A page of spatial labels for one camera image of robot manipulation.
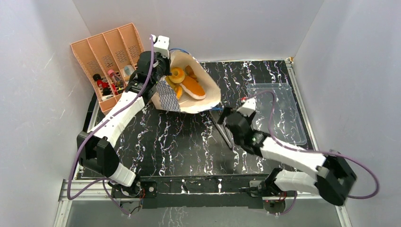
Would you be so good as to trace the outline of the checkered paper bag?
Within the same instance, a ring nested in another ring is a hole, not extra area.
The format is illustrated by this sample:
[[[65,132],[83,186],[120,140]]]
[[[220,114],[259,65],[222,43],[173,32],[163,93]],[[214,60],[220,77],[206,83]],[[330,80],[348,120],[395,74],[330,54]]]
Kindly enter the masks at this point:
[[[214,79],[189,53],[170,52],[169,76],[157,83],[151,101],[158,110],[197,114],[217,106],[221,90]]]

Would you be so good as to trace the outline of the clear plastic tray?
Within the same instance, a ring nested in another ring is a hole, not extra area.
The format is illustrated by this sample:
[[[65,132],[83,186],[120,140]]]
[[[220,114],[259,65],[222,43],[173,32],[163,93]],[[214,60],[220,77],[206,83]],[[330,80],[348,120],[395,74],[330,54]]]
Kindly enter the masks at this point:
[[[247,85],[248,96],[256,100],[255,130],[274,130],[277,139],[293,145],[305,145],[306,134],[296,102],[288,83],[258,83]]]

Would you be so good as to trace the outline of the metal tongs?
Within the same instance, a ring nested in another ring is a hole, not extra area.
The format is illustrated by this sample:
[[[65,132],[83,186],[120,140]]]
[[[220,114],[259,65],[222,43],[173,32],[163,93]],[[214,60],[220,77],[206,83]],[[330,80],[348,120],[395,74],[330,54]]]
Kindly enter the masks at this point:
[[[227,127],[223,123],[221,123],[221,124],[218,123],[218,120],[220,117],[220,112],[217,110],[209,110],[209,115],[212,119],[214,126],[216,126],[218,132],[220,133],[220,135],[222,136],[222,138],[228,145],[229,149],[233,149],[234,141],[233,141]]]

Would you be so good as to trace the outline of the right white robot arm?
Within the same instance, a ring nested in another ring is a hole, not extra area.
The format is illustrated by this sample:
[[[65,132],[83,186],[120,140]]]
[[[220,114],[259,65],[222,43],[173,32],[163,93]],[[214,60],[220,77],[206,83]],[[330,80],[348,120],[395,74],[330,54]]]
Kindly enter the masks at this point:
[[[278,196],[287,191],[307,192],[320,195],[332,205],[344,205],[357,180],[345,158],[305,150],[269,133],[254,130],[251,127],[254,116],[255,112],[246,115],[225,107],[218,124],[225,124],[234,143],[247,153],[281,162],[295,170],[274,168],[258,186],[250,186],[250,194]]]

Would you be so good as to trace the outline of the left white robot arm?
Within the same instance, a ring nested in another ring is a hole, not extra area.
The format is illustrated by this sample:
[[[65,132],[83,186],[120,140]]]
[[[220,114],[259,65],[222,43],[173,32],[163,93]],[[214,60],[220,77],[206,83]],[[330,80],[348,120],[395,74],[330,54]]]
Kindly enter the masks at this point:
[[[110,186],[126,196],[139,195],[141,184],[137,174],[120,161],[114,147],[130,121],[156,93],[159,80],[170,73],[170,63],[169,55],[141,53],[117,104],[90,132],[77,136],[78,163],[109,179]]]

